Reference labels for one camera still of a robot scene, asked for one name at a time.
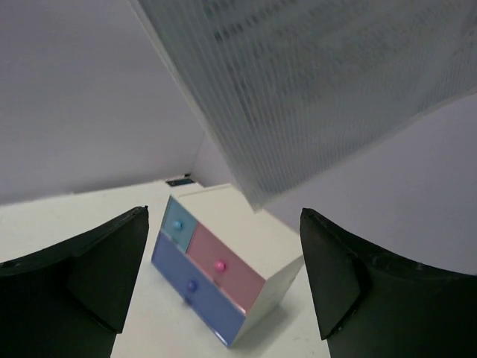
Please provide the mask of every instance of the white mesh sheet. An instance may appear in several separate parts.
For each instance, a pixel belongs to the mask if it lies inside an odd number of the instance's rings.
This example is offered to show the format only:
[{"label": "white mesh sheet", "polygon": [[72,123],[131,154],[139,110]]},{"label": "white mesh sheet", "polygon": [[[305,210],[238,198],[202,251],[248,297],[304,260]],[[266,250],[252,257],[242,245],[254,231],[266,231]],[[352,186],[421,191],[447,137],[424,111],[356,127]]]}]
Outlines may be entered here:
[{"label": "white mesh sheet", "polygon": [[477,84],[476,0],[131,0],[254,208]]}]

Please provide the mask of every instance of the wall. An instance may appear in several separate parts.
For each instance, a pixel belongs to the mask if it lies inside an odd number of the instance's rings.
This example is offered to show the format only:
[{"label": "wall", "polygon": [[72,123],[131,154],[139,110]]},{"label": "wall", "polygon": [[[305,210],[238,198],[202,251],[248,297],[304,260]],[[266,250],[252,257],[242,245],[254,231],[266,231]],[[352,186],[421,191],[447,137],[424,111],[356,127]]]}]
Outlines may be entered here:
[{"label": "wall", "polygon": [[[448,105],[267,207],[298,230],[302,207],[429,265],[477,273],[477,96]],[[205,138],[193,169],[233,181]]]},{"label": "wall", "polygon": [[203,131],[127,0],[0,1],[0,202],[189,172]]}]

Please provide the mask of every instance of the red drawer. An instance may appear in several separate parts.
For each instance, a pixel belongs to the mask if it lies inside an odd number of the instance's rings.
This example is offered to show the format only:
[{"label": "red drawer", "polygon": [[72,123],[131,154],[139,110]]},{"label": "red drawer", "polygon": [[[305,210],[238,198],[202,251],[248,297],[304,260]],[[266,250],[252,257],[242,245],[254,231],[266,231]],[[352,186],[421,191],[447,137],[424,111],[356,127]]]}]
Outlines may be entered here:
[{"label": "red drawer", "polygon": [[187,255],[222,292],[248,312],[265,284],[259,274],[200,223]]}]

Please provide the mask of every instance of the light blue drawer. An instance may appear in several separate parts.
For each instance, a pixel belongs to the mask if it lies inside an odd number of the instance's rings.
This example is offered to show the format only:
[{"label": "light blue drawer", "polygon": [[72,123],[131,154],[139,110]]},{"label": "light blue drawer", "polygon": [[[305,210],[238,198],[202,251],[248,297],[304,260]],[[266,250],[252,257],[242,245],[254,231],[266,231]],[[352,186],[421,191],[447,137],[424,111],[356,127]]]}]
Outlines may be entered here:
[{"label": "light blue drawer", "polygon": [[174,198],[169,197],[161,229],[165,231],[182,251],[186,252],[191,242],[197,221]]},{"label": "light blue drawer", "polygon": [[157,238],[152,263],[215,335],[231,345],[245,317],[164,233]]}]

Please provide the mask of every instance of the white table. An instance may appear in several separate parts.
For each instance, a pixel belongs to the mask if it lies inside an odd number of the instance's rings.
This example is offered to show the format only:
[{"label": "white table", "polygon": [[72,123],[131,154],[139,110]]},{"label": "white table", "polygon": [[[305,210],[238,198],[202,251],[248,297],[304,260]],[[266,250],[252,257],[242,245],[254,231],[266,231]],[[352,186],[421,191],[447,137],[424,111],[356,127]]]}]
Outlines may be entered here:
[{"label": "white table", "polygon": [[0,262],[83,233],[132,207],[148,205],[148,243],[113,358],[329,357],[319,337],[304,268],[281,306],[234,349],[227,349],[151,265],[169,193],[193,189],[170,188],[159,181],[0,207]]}]

